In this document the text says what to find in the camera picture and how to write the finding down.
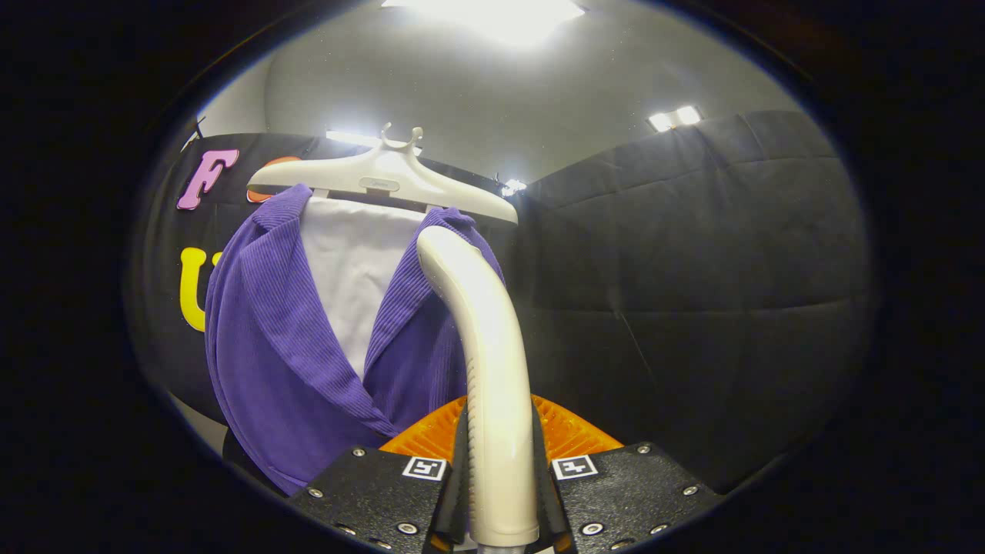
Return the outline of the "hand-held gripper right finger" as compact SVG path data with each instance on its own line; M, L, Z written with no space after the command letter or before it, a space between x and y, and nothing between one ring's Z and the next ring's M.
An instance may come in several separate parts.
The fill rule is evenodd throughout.
M533 396L537 553L616 553L661 539L724 501L653 442L623 445Z

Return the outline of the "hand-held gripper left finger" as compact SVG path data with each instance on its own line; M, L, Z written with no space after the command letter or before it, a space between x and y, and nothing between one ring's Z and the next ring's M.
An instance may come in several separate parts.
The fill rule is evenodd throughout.
M354 446L289 505L379 553L452 553L466 543L466 397L384 446Z

